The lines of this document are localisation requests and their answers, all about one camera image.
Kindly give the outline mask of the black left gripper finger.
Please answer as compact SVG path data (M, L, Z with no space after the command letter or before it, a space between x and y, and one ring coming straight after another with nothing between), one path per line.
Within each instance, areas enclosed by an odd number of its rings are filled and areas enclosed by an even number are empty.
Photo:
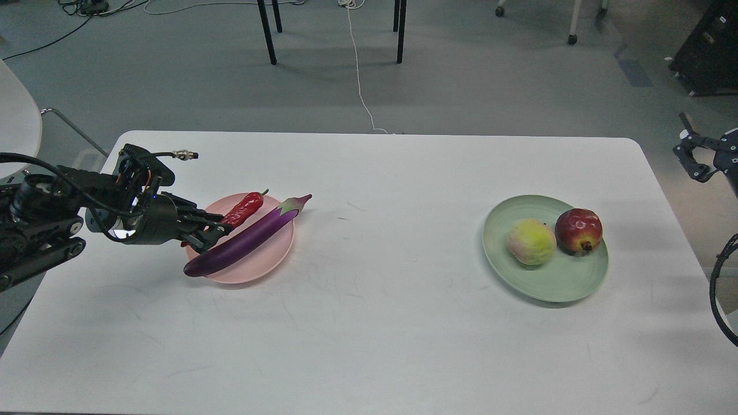
M216 246L218 241L228 236L234 226L232 224L175 224L176 240L180 247L191 247L197 253L203 253Z
M198 226L208 226L213 223L220 223L224 219L223 214L210 213L205 209L201 209L195 202L182 197L173 196L173 203L176 209L176 219L182 224L198 224Z

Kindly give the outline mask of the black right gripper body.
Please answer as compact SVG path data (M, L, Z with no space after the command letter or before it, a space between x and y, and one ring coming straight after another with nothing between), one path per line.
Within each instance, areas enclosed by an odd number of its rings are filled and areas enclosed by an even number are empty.
M720 150L716 151L715 168L722 171L731 189L737 191L737 128L720 137Z

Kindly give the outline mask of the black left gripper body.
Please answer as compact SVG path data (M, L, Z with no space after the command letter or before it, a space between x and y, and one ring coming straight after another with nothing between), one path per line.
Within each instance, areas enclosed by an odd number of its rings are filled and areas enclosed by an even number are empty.
M123 222L115 230L115 237L123 244L155 246L179 236L178 210L170 193L153 198L146 212Z

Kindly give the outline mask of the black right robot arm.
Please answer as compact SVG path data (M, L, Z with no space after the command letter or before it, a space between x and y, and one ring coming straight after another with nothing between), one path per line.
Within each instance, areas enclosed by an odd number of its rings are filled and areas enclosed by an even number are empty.
M728 186L737 195L737 131L736 128L723 133L719 138L711 138L696 131L693 120L684 111L678 114L683 131L679 142L672 152L687 175L696 182L708 182L714 174L725 177ZM694 157L695 149L706 149L713 152L711 163L702 163ZM708 276L709 305L712 316L724 337L737 346L736 333L726 318L726 313L718 299L718 286L722 279L725 262L736 253L737 234L733 234L717 254L715 263Z

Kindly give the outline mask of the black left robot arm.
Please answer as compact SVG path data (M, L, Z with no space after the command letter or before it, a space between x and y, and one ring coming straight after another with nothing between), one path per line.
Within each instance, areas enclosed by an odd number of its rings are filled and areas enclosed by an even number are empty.
M152 153L126 144L113 174L52 166L20 153L2 153L2 162L25 162L46 169L2 186L2 290L17 286L79 256L83 226L113 242L155 246L171 240L201 253L229 235L232 224L161 187L176 176L163 157L187 161L188 150Z

